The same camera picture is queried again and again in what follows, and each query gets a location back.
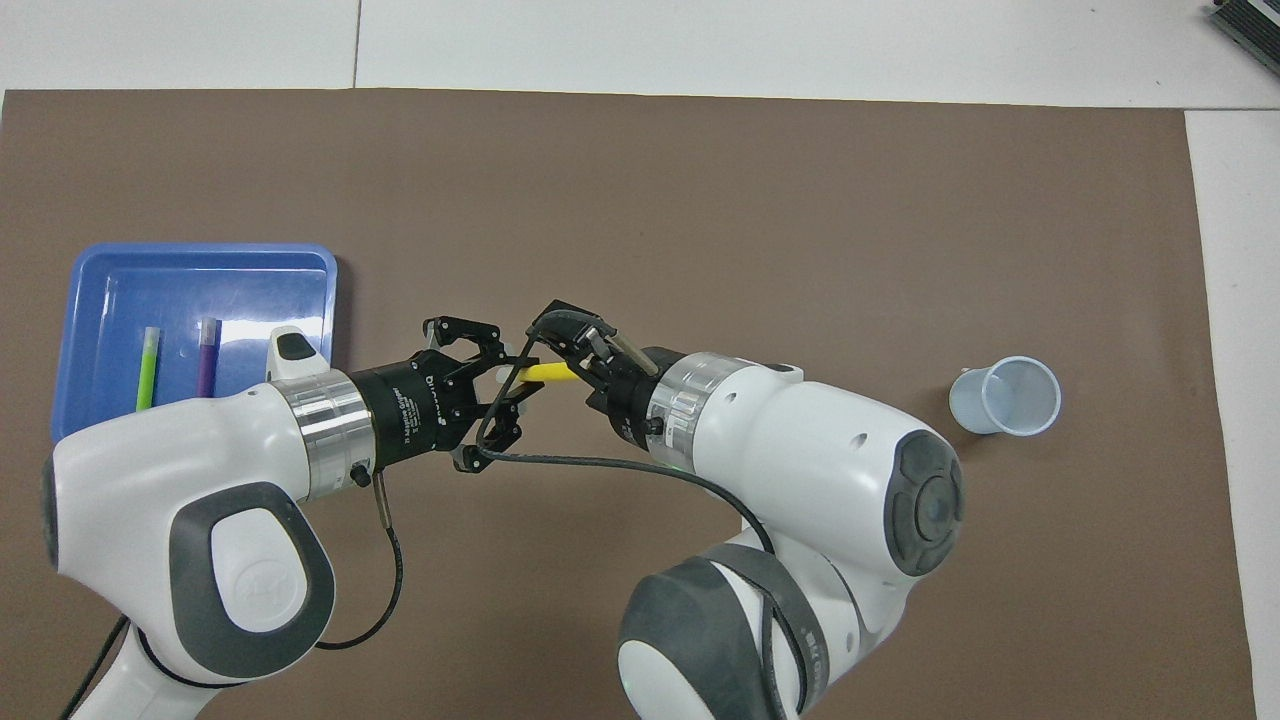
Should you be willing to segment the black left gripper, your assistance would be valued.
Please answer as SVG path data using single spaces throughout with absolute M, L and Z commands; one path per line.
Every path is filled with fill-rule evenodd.
M 454 469 L 480 473 L 494 462 L 493 455 L 504 454 L 522 436 L 518 425 L 520 405 L 545 384 L 518 383 L 495 404 L 468 404 L 452 410 L 442 402 L 445 386 L 462 386 L 499 366 L 516 373 L 534 366 L 535 357 L 520 359 L 506 348 L 497 325 L 457 316 L 434 316 L 422 322 L 428 347 L 411 359 L 383 366 L 353 372 L 353 382 L 370 413 L 375 438 L 374 468 L 380 471 L 406 459 L 428 452 L 449 452 Z M 443 352 L 457 341 L 476 346 L 477 354 L 458 360 Z M 462 439 L 457 446 L 457 425 L 463 434 L 484 420 L 490 406 L 494 416 L 480 432 L 480 439 Z

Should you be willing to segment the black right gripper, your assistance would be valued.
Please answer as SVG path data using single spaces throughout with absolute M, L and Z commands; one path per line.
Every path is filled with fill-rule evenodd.
M 649 407 L 663 377 L 660 346 L 643 348 L 658 366 L 655 375 L 648 375 L 625 355 L 613 354 L 609 345 L 593 345 L 613 338 L 613 325 L 561 300 L 553 300 L 543 309 L 527 328 L 527 337 L 559 348 L 559 356 L 570 370 L 593 388 L 586 405 L 607 415 L 621 439 L 649 450 Z

